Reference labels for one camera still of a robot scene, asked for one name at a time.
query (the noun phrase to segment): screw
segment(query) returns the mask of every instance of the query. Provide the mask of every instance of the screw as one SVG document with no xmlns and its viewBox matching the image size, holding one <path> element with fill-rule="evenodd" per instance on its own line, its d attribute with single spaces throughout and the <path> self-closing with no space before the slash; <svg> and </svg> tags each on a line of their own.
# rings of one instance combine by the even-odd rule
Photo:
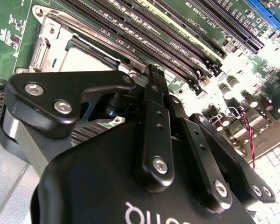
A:
<svg viewBox="0 0 280 224">
<path fill-rule="evenodd" d="M 262 186 L 262 189 L 264 190 L 264 192 L 265 192 L 269 197 L 272 197 L 272 196 L 273 196 L 272 193 L 270 192 L 270 190 L 269 190 L 267 187 Z"/>
<path fill-rule="evenodd" d="M 115 123 L 119 123 L 121 120 L 120 120 L 120 118 L 115 118 Z"/>
<path fill-rule="evenodd" d="M 160 174 L 165 174 L 168 171 L 167 164 L 165 163 L 164 160 L 161 158 L 154 158 L 153 160 L 153 165 L 154 168 L 160 173 Z"/>
<path fill-rule="evenodd" d="M 25 91 L 32 96 L 40 96 L 44 93 L 44 89 L 38 84 L 27 84 L 24 87 Z"/>
<path fill-rule="evenodd" d="M 53 27 L 51 27 L 51 28 L 50 28 L 50 34 L 53 34 L 53 33 L 55 33 L 55 30 L 54 30 Z"/>
<path fill-rule="evenodd" d="M 152 88 L 155 92 L 159 92 L 158 87 L 156 87 L 155 85 L 152 85 L 151 88 Z"/>
<path fill-rule="evenodd" d="M 252 187 L 253 187 L 254 192 L 255 192 L 259 197 L 261 197 L 261 196 L 262 196 L 262 193 L 261 193 L 260 189 L 259 189 L 256 185 L 254 185 L 254 184 L 252 184 Z"/>
<path fill-rule="evenodd" d="M 54 103 L 54 108 L 57 110 L 59 113 L 63 114 L 68 114 L 71 112 L 72 108 L 70 104 L 66 101 L 63 100 L 58 100 Z"/>
<path fill-rule="evenodd" d="M 220 182 L 220 181 L 215 181 L 214 186 L 216 191 L 222 196 L 222 197 L 227 197 L 227 190 L 226 187 Z"/>
<path fill-rule="evenodd" d="M 199 119 L 201 122 L 205 122 L 203 116 L 198 116 L 198 119 Z"/>
<path fill-rule="evenodd" d="M 41 8 L 36 8 L 35 9 L 35 14 L 39 17 L 42 17 L 43 16 L 43 11 Z"/>
<path fill-rule="evenodd" d="M 176 97 L 172 97 L 172 100 L 173 100 L 173 102 L 175 102 L 175 103 L 179 103 L 179 100 L 178 100 L 178 98 L 176 98 Z"/>
<path fill-rule="evenodd" d="M 123 76 L 122 78 L 123 78 L 123 80 L 125 80 L 127 83 L 129 83 L 129 84 L 132 83 L 131 78 L 130 78 L 129 76 Z"/>
</svg>

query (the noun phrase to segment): cable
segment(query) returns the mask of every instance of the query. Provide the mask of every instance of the cable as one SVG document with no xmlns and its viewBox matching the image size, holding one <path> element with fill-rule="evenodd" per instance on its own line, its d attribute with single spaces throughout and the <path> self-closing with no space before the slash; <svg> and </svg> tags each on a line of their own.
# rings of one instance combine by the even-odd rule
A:
<svg viewBox="0 0 280 224">
<path fill-rule="evenodd" d="M 248 127 L 249 140 L 250 140 L 250 149 L 251 149 L 251 157 L 252 157 L 253 169 L 255 169 L 255 153 L 254 153 L 255 145 L 254 145 L 254 142 L 253 142 L 254 131 L 253 131 L 253 128 L 250 126 L 248 119 L 246 118 L 246 114 L 243 112 L 243 113 L 241 113 L 241 116 L 242 116 L 245 124 Z"/>
</svg>

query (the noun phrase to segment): black metal arm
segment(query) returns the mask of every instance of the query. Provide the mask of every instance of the black metal arm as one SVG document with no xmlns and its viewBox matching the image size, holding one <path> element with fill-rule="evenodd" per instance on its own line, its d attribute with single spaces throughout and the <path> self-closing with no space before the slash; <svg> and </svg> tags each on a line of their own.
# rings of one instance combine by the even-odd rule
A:
<svg viewBox="0 0 280 224">
<path fill-rule="evenodd" d="M 117 189 L 123 197 L 126 193 L 135 201 L 142 199 L 142 204 L 149 201 L 150 209 L 156 208 L 159 199 L 166 204 L 162 206 L 167 212 L 170 207 L 180 208 L 175 212 L 177 216 L 187 217 L 191 210 L 192 215 L 199 217 L 191 223 L 204 223 L 207 219 L 228 223 L 234 211 L 241 215 L 239 223 L 253 223 L 245 208 L 258 201 L 273 203 L 272 190 L 212 130 L 206 118 L 194 114 L 188 119 L 181 102 L 169 95 L 162 71 L 149 66 L 145 74 L 148 83 L 144 87 L 119 71 L 33 73 L 9 79 L 0 120 L 0 142 L 6 150 L 28 161 L 42 177 L 36 198 L 40 200 L 42 220 L 47 221 L 41 223 L 52 222 L 48 216 L 53 210 L 57 212 L 56 207 L 59 209 L 55 223 L 75 223 L 76 215 L 83 216 L 84 221 L 100 220 L 86 215 L 88 204 L 93 207 L 97 202 L 85 201 L 81 194 L 88 196 L 90 192 L 79 189 L 77 184 L 95 188 L 99 195 L 100 189 L 94 185 L 101 184 L 105 189 L 108 184 L 110 197 L 120 201 L 113 192 Z M 124 124 L 71 146 L 75 128 L 118 115 L 126 118 Z M 101 167 L 106 160 L 111 170 Z M 98 171 L 90 174 L 89 169 Z M 110 183 L 113 178 L 121 179 L 114 182 L 123 185 L 123 192 Z M 131 182 L 134 178 L 146 193 Z M 53 192 L 55 206 L 52 211 L 43 210 L 42 205 L 53 203 L 49 197 Z M 104 201 L 104 196 L 97 200 Z M 72 203 L 79 208 L 81 205 L 86 213 L 80 214 Z M 228 218 L 215 221 L 215 214 Z"/>
</svg>

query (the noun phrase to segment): pcie slot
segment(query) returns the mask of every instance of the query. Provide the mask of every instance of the pcie slot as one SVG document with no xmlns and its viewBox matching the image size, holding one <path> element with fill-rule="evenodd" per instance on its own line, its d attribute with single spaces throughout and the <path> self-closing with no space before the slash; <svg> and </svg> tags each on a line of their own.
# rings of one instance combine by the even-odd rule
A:
<svg viewBox="0 0 280 224">
<path fill-rule="evenodd" d="M 181 49 L 186 54 L 188 54 L 187 55 L 188 58 L 192 57 L 193 59 L 199 61 L 204 65 L 208 64 L 209 67 L 213 65 L 213 61 L 208 55 L 203 53 L 199 48 L 197 48 L 196 45 L 192 44 L 182 35 L 176 33 L 166 23 L 164 23 L 162 20 L 154 16 L 153 13 L 150 13 L 149 11 L 143 9 L 143 7 L 138 6 L 138 4 L 133 0 L 123 0 L 123 1 L 116 0 L 116 2 L 121 7 L 125 8 L 125 14 L 132 13 L 133 18 L 135 18 L 135 20 L 140 19 L 143 23 L 146 23 L 151 27 L 151 29 L 149 29 L 150 32 L 154 34 L 159 33 L 165 36 L 167 39 L 169 39 L 168 42 L 169 46 L 172 45 L 173 48 L 176 47 L 178 49 Z"/>
<path fill-rule="evenodd" d="M 98 7 L 102 14 L 106 14 L 107 18 L 110 20 L 110 22 L 117 21 L 120 24 L 124 26 L 124 28 L 128 29 L 126 32 L 127 34 L 133 34 L 132 36 L 137 36 L 141 38 L 141 42 L 145 43 L 147 47 L 149 47 L 151 50 L 157 51 L 158 55 L 163 57 L 164 59 L 170 61 L 173 65 L 179 67 L 184 72 L 188 73 L 189 75 L 196 74 L 200 68 L 198 68 L 193 62 L 188 60 L 185 56 L 182 56 L 178 51 L 175 49 L 171 49 L 174 54 L 166 50 L 166 47 L 168 47 L 167 43 L 165 43 L 162 39 L 159 39 L 158 42 L 154 41 L 155 35 L 151 34 L 150 32 L 143 33 L 141 29 L 139 29 L 137 26 L 134 25 L 133 22 L 125 20 L 124 15 L 120 11 L 116 11 L 116 13 L 120 14 L 120 16 L 117 16 L 112 11 L 112 7 L 110 8 L 109 4 L 106 4 L 106 2 L 103 1 L 95 1 L 90 0 L 92 4 L 94 4 L 96 7 Z M 92 7 L 90 7 L 88 4 L 83 2 L 82 0 L 78 0 L 81 4 L 83 4 L 85 7 L 93 10 Z"/>
<path fill-rule="evenodd" d="M 174 20 L 176 20 L 179 24 L 181 24 L 187 31 L 196 36 L 198 40 L 203 41 L 205 45 L 209 45 L 211 48 L 213 48 L 218 56 L 220 56 L 222 59 L 225 58 L 226 53 L 217 45 L 216 42 L 214 42 L 211 38 L 201 32 L 198 28 L 194 27 L 177 11 L 171 8 L 166 2 L 164 2 L 163 0 L 154 0 L 154 2 L 161 8 L 163 8 L 166 12 L 168 12 L 171 17 L 174 18 Z"/>
<path fill-rule="evenodd" d="M 85 10 L 81 5 L 76 4 L 77 3 L 76 0 L 60 0 L 60 1 L 63 2 L 65 5 L 67 5 L 69 8 L 71 8 L 73 11 L 76 11 L 77 13 L 79 13 L 79 14 L 85 16 L 86 18 L 88 18 L 90 21 L 98 24 L 100 27 L 106 28 L 113 35 L 118 35 L 118 28 L 115 25 L 111 24 L 110 22 L 107 22 L 106 20 L 104 20 L 101 17 L 97 17 L 97 15 L 94 14 L 93 12 L 89 13 L 89 11 Z M 130 44 L 131 46 L 133 46 L 138 51 L 144 52 L 145 54 L 147 54 L 147 56 L 149 56 L 152 60 L 154 60 L 159 66 L 168 70 L 172 74 L 180 77 L 184 81 L 191 80 L 195 84 L 198 83 L 196 78 L 194 78 L 193 76 L 189 76 L 184 71 L 180 70 L 179 68 L 177 68 L 175 66 L 172 66 L 172 64 L 170 62 L 168 62 L 165 59 L 159 57 L 159 55 L 154 53 L 152 50 L 148 49 L 145 45 L 136 42 L 133 38 L 131 38 L 127 35 L 124 35 L 124 36 L 123 35 L 118 35 L 118 36 L 124 42 L 126 42 L 127 44 Z"/>
<path fill-rule="evenodd" d="M 264 47 L 264 44 L 261 41 L 259 41 L 250 31 L 248 31 L 242 24 L 235 20 L 215 1 L 189 1 L 253 53 L 258 53 L 258 51 Z"/>
<path fill-rule="evenodd" d="M 276 17 L 267 10 L 258 0 L 245 0 L 249 5 L 251 5 L 269 24 L 274 28 L 280 30 L 280 22 Z"/>
<path fill-rule="evenodd" d="M 241 23 L 239 23 L 232 15 L 230 15 L 222 6 L 220 6 L 216 1 L 214 0 L 204 0 L 206 1 L 210 6 L 212 6 L 216 11 L 220 14 L 220 16 L 223 16 L 225 20 L 227 20 L 229 23 L 231 23 L 234 27 L 236 27 L 239 31 L 242 32 L 244 36 L 246 36 L 252 43 L 254 43 L 257 47 L 260 49 L 264 47 L 264 44 L 257 39 L 256 36 L 254 36 L 249 30 L 247 30 L 246 27 L 244 27 Z"/>
</svg>

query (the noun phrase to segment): capacitor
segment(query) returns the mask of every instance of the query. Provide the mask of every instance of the capacitor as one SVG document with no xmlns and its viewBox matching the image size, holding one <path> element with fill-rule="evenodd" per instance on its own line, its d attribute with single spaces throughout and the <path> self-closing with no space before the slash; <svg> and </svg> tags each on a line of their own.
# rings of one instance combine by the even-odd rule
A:
<svg viewBox="0 0 280 224">
<path fill-rule="evenodd" d="M 231 99 L 232 98 L 232 91 L 228 86 L 223 87 L 221 89 L 221 92 L 222 92 L 225 99 Z"/>
<path fill-rule="evenodd" d="M 239 91 L 241 89 L 241 83 L 236 78 L 231 79 L 228 83 L 233 90 Z"/>
<path fill-rule="evenodd" d="M 227 127 L 230 124 L 230 121 L 228 120 L 228 118 L 226 117 L 225 114 L 221 113 L 221 123 L 224 127 Z"/>
<path fill-rule="evenodd" d="M 251 108 L 257 107 L 258 105 L 258 102 L 254 99 L 254 97 L 251 94 L 245 95 L 245 101 L 247 101 Z"/>
<path fill-rule="evenodd" d="M 270 101 L 268 101 L 267 98 L 262 98 L 259 102 L 266 111 L 272 111 L 274 109 L 274 106 L 272 105 L 272 103 L 270 103 Z"/>
<path fill-rule="evenodd" d="M 222 126 L 222 123 L 218 120 L 216 121 L 215 123 L 213 123 L 213 126 L 216 128 L 216 130 L 218 132 L 222 131 L 223 130 L 223 126 Z"/>
</svg>

